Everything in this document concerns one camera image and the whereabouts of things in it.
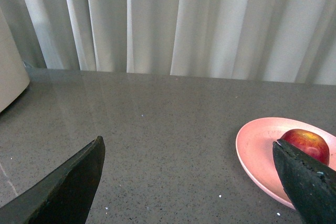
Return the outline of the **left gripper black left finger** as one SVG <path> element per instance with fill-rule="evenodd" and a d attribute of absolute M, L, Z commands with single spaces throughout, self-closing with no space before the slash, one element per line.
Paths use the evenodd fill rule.
<path fill-rule="evenodd" d="M 98 189 L 106 147 L 97 136 L 3 207 L 1 223 L 85 223 Z"/>

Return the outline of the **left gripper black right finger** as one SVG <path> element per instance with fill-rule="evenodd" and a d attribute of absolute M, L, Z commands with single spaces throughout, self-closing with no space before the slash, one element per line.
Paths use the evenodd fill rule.
<path fill-rule="evenodd" d="M 335 170 L 283 139 L 272 144 L 283 189 L 303 223 L 335 223 Z"/>

